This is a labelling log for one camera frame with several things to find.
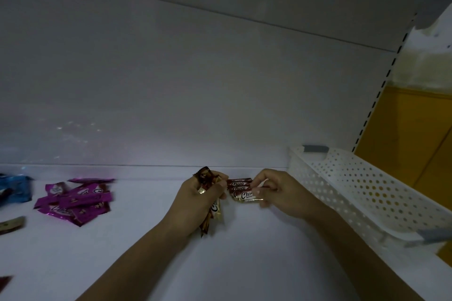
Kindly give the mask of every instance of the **person's left hand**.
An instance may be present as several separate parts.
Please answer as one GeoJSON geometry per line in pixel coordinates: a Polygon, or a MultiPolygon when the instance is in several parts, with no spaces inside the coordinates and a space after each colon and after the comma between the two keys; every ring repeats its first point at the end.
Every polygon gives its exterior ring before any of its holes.
{"type": "Polygon", "coordinates": [[[222,181],[214,184],[203,194],[198,192],[199,182],[194,176],[180,187],[173,204],[161,221],[172,235],[180,239],[188,237],[204,221],[213,202],[218,198],[226,199],[224,190],[229,176],[217,171],[212,173],[219,175],[222,181]]]}

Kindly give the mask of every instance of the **peeling paint wall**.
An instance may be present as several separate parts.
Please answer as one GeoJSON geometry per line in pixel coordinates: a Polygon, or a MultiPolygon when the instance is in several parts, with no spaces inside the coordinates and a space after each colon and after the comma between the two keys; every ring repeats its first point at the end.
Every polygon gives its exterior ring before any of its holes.
{"type": "Polygon", "coordinates": [[[411,31],[391,83],[452,95],[452,5],[429,28],[411,31]]]}

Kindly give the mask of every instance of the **person's left arm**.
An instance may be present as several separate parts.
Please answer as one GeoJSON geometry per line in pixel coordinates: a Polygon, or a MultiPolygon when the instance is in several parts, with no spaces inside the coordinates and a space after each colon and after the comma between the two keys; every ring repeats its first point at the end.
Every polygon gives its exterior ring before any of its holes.
{"type": "Polygon", "coordinates": [[[206,218],[209,208],[223,194],[228,176],[203,194],[195,177],[185,181],[168,213],[141,237],[76,301],[146,300],[172,258],[183,249],[206,218]]]}

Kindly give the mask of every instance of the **forearm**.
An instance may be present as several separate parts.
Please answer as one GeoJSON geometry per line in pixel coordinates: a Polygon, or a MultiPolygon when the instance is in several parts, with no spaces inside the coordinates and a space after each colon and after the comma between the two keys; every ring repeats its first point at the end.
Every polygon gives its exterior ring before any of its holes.
{"type": "Polygon", "coordinates": [[[184,240],[158,224],[129,248],[77,301],[145,300],[184,240]]]}
{"type": "Polygon", "coordinates": [[[422,300],[336,211],[322,204],[308,221],[331,248],[362,300],[422,300]]]}

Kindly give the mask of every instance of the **yellow wall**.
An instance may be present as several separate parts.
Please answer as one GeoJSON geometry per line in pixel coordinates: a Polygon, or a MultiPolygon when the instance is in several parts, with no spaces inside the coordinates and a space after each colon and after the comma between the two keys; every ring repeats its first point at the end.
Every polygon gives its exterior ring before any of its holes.
{"type": "MultiPolygon", "coordinates": [[[[452,96],[387,87],[355,154],[452,210],[452,96]]],[[[452,242],[439,256],[452,266],[452,242]]]]}

